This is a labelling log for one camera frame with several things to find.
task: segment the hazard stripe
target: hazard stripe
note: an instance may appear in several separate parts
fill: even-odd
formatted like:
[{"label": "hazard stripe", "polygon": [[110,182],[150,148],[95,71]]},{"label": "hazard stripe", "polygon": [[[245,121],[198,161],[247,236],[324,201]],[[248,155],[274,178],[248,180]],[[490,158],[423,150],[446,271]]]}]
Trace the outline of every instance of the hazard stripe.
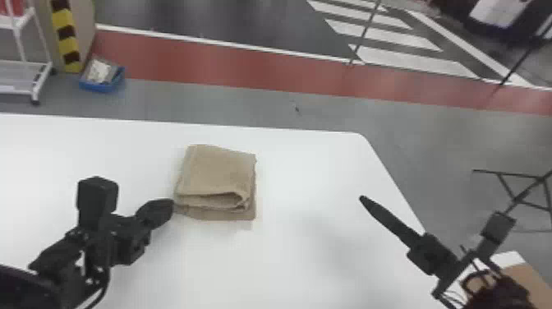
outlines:
[{"label": "hazard stripe", "polygon": [[81,53],[69,0],[50,0],[50,7],[53,28],[57,32],[57,46],[65,64],[65,71],[78,73],[82,70]]}]

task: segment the folded towel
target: folded towel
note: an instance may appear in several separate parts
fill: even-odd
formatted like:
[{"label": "folded towel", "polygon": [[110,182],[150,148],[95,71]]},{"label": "folded towel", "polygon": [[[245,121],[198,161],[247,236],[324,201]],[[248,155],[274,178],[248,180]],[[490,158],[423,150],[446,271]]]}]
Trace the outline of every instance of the folded towel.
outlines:
[{"label": "folded towel", "polygon": [[175,188],[175,211],[203,220],[255,218],[255,155],[191,145]]}]

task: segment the blue tray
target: blue tray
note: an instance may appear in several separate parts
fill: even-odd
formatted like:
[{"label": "blue tray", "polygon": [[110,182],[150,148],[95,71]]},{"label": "blue tray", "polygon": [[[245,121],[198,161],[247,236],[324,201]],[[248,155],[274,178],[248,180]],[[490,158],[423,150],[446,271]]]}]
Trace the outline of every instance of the blue tray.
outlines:
[{"label": "blue tray", "polygon": [[114,91],[120,84],[121,81],[125,79],[125,68],[119,67],[113,81],[109,84],[98,84],[91,81],[87,81],[83,76],[79,79],[79,87],[86,90],[92,90],[96,92],[102,92],[107,94],[108,92]]}]

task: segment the white table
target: white table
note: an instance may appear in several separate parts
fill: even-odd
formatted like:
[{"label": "white table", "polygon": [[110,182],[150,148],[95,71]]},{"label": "white table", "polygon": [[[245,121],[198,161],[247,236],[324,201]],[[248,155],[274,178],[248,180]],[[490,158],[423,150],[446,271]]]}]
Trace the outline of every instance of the white table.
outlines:
[{"label": "white table", "polygon": [[423,232],[355,133],[0,114],[0,263],[25,268],[75,226],[80,179],[117,182],[119,214],[171,196],[191,144],[257,155],[258,218],[175,214],[98,308],[443,308],[435,278],[361,207],[367,195]]}]

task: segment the concrete floor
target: concrete floor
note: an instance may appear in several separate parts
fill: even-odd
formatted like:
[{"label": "concrete floor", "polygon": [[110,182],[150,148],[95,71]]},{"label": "concrete floor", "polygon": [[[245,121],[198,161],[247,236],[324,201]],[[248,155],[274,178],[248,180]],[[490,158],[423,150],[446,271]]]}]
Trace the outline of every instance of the concrete floor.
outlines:
[{"label": "concrete floor", "polygon": [[[472,168],[541,174],[552,167],[552,118],[543,116],[142,80],[102,95],[80,90],[76,78],[51,78],[39,108],[0,96],[0,112],[355,131],[374,146],[428,232],[457,253],[507,202],[496,179]],[[550,230],[546,215],[514,215],[517,229]],[[550,232],[512,233],[501,250],[519,251],[552,284]]]}]

